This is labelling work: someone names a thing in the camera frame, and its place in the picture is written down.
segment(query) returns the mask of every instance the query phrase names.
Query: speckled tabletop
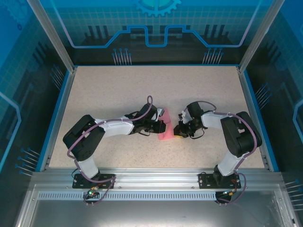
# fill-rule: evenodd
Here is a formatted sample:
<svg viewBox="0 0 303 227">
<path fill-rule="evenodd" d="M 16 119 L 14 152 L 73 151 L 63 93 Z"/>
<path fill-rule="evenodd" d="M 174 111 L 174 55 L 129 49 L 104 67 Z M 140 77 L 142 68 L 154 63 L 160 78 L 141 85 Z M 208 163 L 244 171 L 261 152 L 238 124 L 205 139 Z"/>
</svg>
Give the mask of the speckled tabletop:
<svg viewBox="0 0 303 227">
<path fill-rule="evenodd" d="M 248 111 L 234 66 L 89 66 L 78 67 L 59 129 L 50 167 L 75 167 L 62 141 L 83 116 L 121 117 L 140 110 L 146 97 L 156 107 L 167 107 L 173 126 L 191 102 L 214 103 L 218 112 Z M 211 106 L 202 104 L 204 110 Z M 113 136 L 101 141 L 94 153 L 98 167 L 212 168 L 227 151 L 223 132 L 207 129 L 198 140 L 158 140 L 156 134 Z M 259 150 L 241 167 L 263 168 Z"/>
</svg>

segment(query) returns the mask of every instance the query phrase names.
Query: metal base plate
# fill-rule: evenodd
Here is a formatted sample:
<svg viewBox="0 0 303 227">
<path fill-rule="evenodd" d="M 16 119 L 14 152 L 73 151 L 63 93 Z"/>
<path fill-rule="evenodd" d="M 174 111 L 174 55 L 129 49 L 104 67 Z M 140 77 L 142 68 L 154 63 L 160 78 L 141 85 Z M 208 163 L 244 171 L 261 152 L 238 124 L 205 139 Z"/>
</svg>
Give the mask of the metal base plate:
<svg viewBox="0 0 303 227">
<path fill-rule="evenodd" d="M 234 189 L 235 185 L 231 182 L 232 179 L 237 181 L 237 189 L 241 188 L 240 177 L 238 175 L 231 175 L 227 183 L 223 183 L 219 187 L 213 177 L 213 174 L 198 174 L 199 188 L 200 189 Z"/>
<path fill-rule="evenodd" d="M 103 181 L 109 178 L 114 177 L 115 174 L 100 174 L 99 181 Z M 110 185 L 109 182 L 105 182 L 101 185 L 99 185 L 99 189 L 107 189 Z M 98 183 L 93 183 L 85 179 L 82 174 L 75 174 L 74 181 L 72 183 L 72 188 L 77 188 L 77 189 L 90 189 L 94 186 L 96 186 Z"/>
</svg>

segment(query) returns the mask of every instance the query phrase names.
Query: blue enclosure wall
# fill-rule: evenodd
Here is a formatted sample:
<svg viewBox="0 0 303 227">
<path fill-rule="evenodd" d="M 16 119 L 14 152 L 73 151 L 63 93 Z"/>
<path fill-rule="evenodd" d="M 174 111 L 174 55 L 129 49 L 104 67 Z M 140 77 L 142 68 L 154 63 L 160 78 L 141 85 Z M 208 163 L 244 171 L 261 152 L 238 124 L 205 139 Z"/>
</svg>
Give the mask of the blue enclosure wall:
<svg viewBox="0 0 303 227">
<path fill-rule="evenodd" d="M 21 149 L 40 153 L 66 68 L 24 0 L 0 0 L 0 49 L 0 226 L 9 227 L 36 165 Z"/>
<path fill-rule="evenodd" d="M 247 68 L 286 183 L 303 182 L 302 9 L 302 1 L 285 1 Z"/>
<path fill-rule="evenodd" d="M 76 65 L 238 64 L 272 0 L 42 0 Z"/>
</svg>

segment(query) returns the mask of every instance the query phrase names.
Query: pink sponge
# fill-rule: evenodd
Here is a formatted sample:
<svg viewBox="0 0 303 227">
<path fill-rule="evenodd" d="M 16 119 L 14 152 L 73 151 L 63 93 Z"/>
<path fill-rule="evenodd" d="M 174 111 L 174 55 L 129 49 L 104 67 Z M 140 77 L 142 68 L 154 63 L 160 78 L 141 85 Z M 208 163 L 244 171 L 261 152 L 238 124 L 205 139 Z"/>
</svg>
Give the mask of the pink sponge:
<svg viewBox="0 0 303 227">
<path fill-rule="evenodd" d="M 164 121 L 164 123 L 166 124 L 166 130 L 164 133 L 158 134 L 158 139 L 159 140 L 168 140 L 168 139 L 175 138 L 174 129 L 172 127 L 172 123 L 171 123 L 170 116 L 169 116 L 169 111 L 167 108 L 164 108 L 164 114 L 162 115 L 162 117 L 159 117 L 159 120 Z"/>
</svg>

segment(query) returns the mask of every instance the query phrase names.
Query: robotic arm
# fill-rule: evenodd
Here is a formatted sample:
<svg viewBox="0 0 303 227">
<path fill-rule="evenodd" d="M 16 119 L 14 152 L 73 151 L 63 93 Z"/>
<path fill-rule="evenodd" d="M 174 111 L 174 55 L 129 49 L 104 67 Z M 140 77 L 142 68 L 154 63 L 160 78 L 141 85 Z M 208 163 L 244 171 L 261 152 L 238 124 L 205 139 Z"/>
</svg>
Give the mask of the robotic arm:
<svg viewBox="0 0 303 227">
<path fill-rule="evenodd" d="M 95 152 L 101 139 L 115 135 L 132 135 L 141 133 L 142 130 L 149 133 L 165 132 L 166 125 L 159 117 L 164 113 L 163 108 L 157 108 L 150 103 L 145 104 L 140 111 L 136 111 L 121 117 L 119 120 L 100 120 L 94 119 L 90 115 L 83 116 L 69 132 L 64 136 L 63 142 L 69 149 L 82 134 L 94 125 L 104 122 L 90 131 L 83 137 L 71 150 L 81 171 L 92 180 L 99 180 L 100 172 L 94 162 L 93 153 Z"/>
<path fill-rule="evenodd" d="M 228 151 L 221 163 L 215 166 L 213 177 L 217 186 L 230 182 L 235 168 L 239 167 L 243 157 L 254 148 L 254 139 L 245 124 L 238 118 L 227 116 L 214 111 L 203 111 L 198 102 L 193 102 L 187 106 L 188 113 L 182 111 L 179 114 L 179 124 L 174 129 L 174 135 L 182 138 L 193 138 L 199 129 L 216 128 L 224 133 Z M 242 118 L 253 130 L 257 147 L 261 146 L 262 139 L 247 112 L 236 114 Z"/>
</svg>

